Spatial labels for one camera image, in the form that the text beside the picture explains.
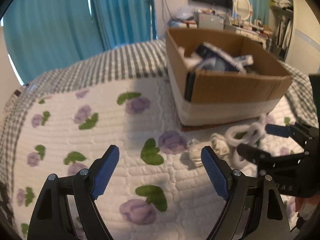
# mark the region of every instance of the white mirror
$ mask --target white mirror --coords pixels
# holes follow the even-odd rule
[[[241,19],[246,21],[250,18],[251,4],[249,0],[235,0],[234,11],[236,14],[241,15]]]

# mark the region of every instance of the wardrobe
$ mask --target wardrobe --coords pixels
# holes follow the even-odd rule
[[[303,73],[315,73],[320,67],[320,24],[305,0],[288,1],[293,10],[270,3],[270,52]]]

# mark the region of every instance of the open cardboard box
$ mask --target open cardboard box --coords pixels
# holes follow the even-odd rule
[[[259,74],[189,70],[185,57],[209,42],[233,57],[252,55]],[[216,126],[269,113],[292,83],[292,77],[262,46],[228,31],[167,29],[167,67],[174,101],[183,126]]]

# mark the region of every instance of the shelf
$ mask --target shelf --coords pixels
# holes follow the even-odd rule
[[[273,11],[275,11],[275,12],[281,12],[281,13],[284,14],[284,15],[293,17],[293,11],[292,11],[292,10],[282,9],[282,8],[280,8],[280,7],[278,7],[278,6],[271,6],[270,8],[271,8],[271,10],[273,10]]]

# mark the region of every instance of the floral bedspread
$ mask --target floral bedspread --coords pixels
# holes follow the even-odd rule
[[[293,122],[283,97],[266,122]],[[33,207],[47,176],[74,175],[115,144],[120,160],[105,194],[96,201],[115,240],[205,239],[225,201],[204,168],[195,168],[187,142],[207,141],[229,126],[183,133],[166,78],[114,81],[40,97],[28,111],[17,144],[13,210],[26,237]],[[290,138],[267,136],[273,155],[299,152]],[[255,175],[254,165],[242,170]],[[284,196],[294,224],[292,198]],[[74,200],[69,199],[79,238],[85,238]]]

